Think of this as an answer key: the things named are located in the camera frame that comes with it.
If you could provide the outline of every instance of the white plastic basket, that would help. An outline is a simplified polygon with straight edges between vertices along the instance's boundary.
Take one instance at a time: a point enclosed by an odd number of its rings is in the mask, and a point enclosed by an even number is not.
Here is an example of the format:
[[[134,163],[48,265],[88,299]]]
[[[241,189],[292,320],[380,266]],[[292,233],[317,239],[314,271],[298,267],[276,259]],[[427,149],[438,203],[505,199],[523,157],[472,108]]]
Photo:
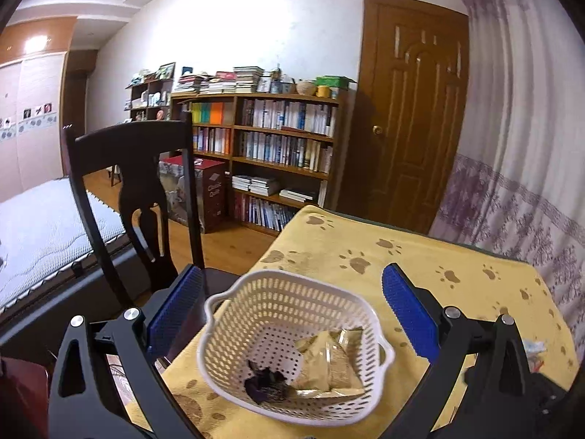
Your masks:
[[[231,302],[215,321],[214,307],[228,299]],[[201,374],[217,394],[238,406],[289,423],[332,427],[356,423],[378,405],[395,353],[374,310],[361,297],[302,275],[261,270],[207,299],[205,313],[207,329],[197,350]],[[365,389],[362,396],[345,401],[290,399],[258,406],[246,394],[244,380],[252,376],[249,359],[261,368],[282,372],[290,384],[302,365],[296,340],[323,330],[355,327],[363,327],[355,363]],[[385,351],[382,364],[378,345]]]

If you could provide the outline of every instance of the white curtain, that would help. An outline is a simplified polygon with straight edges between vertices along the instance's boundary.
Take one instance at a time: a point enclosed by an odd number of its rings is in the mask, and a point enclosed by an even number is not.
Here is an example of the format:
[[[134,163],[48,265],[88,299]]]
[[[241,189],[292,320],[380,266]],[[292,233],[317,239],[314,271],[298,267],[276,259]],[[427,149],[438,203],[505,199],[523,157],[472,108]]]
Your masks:
[[[467,105],[430,235],[535,266],[582,359],[585,45],[558,0],[464,2]]]

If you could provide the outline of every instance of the white mattress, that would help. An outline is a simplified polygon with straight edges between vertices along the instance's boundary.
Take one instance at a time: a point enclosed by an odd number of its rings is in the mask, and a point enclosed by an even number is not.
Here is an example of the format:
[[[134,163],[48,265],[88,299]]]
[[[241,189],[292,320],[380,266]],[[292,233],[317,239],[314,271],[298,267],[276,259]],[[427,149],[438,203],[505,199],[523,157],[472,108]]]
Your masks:
[[[118,213],[88,192],[105,243],[124,235]],[[0,203],[0,314],[92,253],[68,179]]]

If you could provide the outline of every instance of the blue gripper pad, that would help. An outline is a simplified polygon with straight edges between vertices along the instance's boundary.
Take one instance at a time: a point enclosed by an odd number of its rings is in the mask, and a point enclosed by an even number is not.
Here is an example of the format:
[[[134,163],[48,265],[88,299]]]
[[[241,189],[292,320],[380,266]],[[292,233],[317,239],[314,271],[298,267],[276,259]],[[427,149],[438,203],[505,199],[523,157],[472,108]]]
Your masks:
[[[382,292],[388,305],[398,317],[414,351],[434,362],[439,354],[437,325],[417,299],[412,283],[395,264],[382,272]]]
[[[154,314],[146,331],[146,354],[151,361],[169,352],[191,307],[203,295],[203,281],[200,269],[191,266],[181,274],[166,302]]]

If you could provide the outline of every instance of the green box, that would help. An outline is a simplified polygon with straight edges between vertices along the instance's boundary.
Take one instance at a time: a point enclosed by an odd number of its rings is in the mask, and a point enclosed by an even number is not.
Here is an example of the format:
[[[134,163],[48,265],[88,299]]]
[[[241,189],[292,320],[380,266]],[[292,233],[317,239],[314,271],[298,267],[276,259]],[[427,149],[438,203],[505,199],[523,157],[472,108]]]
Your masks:
[[[315,84],[316,86],[339,87],[340,89],[347,89],[350,82],[355,80],[344,76],[318,76]]]

